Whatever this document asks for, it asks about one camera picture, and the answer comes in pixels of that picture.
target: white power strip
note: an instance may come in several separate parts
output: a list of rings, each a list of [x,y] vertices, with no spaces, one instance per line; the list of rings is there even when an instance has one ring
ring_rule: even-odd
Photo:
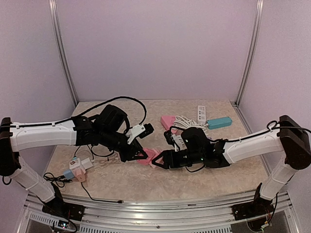
[[[206,124],[206,110],[205,106],[198,105],[198,123],[201,125]]]

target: white wall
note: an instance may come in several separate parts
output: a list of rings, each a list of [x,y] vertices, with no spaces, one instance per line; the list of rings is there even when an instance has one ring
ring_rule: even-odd
[[[48,1],[4,1],[0,7],[0,118],[40,122],[73,111],[57,52]],[[52,147],[21,152],[40,174]],[[0,182],[0,232],[12,233],[27,192]]]
[[[237,97],[255,0],[58,0],[81,101]]]
[[[259,41],[241,109],[252,130],[287,114],[311,128],[311,4],[265,0]],[[274,167],[280,155],[269,155]],[[298,172],[288,192],[303,233],[311,232],[311,167]]]

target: blue box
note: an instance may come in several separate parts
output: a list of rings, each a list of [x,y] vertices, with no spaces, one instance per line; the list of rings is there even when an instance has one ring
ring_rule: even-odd
[[[223,118],[208,120],[207,123],[208,123],[208,128],[210,130],[213,130],[213,129],[218,129],[221,127],[230,126],[232,124],[232,120],[230,117],[227,116]]]

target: table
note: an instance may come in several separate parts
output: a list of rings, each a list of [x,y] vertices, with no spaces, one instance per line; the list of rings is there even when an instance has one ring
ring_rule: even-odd
[[[164,128],[160,123],[162,115],[184,115],[196,119],[197,106],[206,107],[207,119],[231,117],[232,125],[208,131],[208,136],[216,138],[237,138],[247,135],[238,115],[228,100],[142,100],[148,114],[145,123],[151,123],[155,131],[144,139],[139,139],[144,148],[169,150],[163,136]],[[80,102],[73,116],[99,102]],[[143,117],[142,107],[131,100],[117,100],[113,105],[123,109],[129,117],[131,125],[138,124]],[[87,113],[89,117],[99,114],[104,107]],[[57,146],[47,171],[55,176],[61,175],[69,167],[77,147]],[[108,154],[109,151],[98,146],[97,154]],[[91,157],[86,146],[82,146],[77,156],[81,159]],[[105,158],[95,157],[95,167],[87,170],[85,188],[93,198],[105,200],[157,201],[181,199],[206,199],[232,193],[255,189],[267,178],[261,158],[255,156],[239,161],[229,167],[203,169],[189,173],[185,168],[164,170],[143,166],[136,161],[122,163],[113,156],[109,162]],[[81,184],[75,180],[60,189],[63,194],[87,197]]]

